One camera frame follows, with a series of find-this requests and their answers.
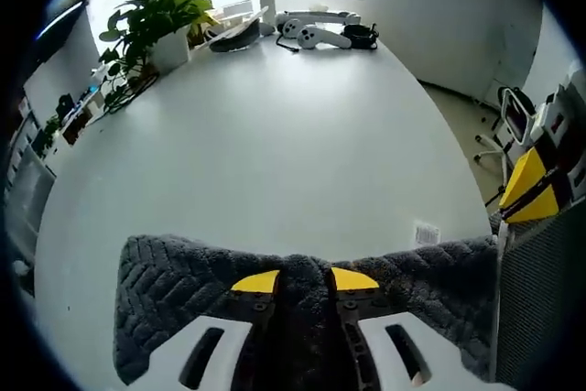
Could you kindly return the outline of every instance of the potted plant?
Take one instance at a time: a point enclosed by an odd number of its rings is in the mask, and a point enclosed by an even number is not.
[[[131,103],[159,73],[189,59],[191,24],[207,21],[211,0],[130,0],[108,19],[100,39],[116,42],[100,61],[112,63],[104,83],[106,112]]]

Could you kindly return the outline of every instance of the white flower pot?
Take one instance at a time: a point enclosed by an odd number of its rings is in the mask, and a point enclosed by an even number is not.
[[[150,56],[161,75],[165,75],[190,60],[190,48],[187,44],[187,33],[190,27],[182,27],[177,32],[160,38]]]

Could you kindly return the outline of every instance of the yellow plastic part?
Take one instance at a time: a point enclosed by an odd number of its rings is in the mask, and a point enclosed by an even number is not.
[[[278,270],[271,270],[262,274],[251,275],[242,278],[232,286],[232,290],[241,290],[243,292],[273,293],[275,291],[275,281],[277,280]]]
[[[531,148],[520,157],[513,170],[513,175],[506,186],[505,195],[499,206],[507,208],[519,197],[531,189],[546,174],[546,169],[535,148]],[[506,219],[507,223],[526,222],[550,217],[559,212],[556,195],[551,185],[547,186],[525,208]]]
[[[353,272],[352,270],[333,267],[331,269],[336,281],[336,290],[356,290],[359,288],[378,288],[378,283],[372,278]]]

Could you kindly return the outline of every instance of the white bottle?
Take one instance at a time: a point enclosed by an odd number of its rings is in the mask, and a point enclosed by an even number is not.
[[[265,6],[268,6],[268,9],[263,14],[263,22],[267,23],[268,25],[274,26],[275,14],[277,13],[275,9],[275,0],[260,0],[261,9]]]

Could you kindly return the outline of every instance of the small label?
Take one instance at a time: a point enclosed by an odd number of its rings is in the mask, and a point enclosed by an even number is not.
[[[415,246],[431,246],[440,242],[440,229],[432,224],[415,222]]]

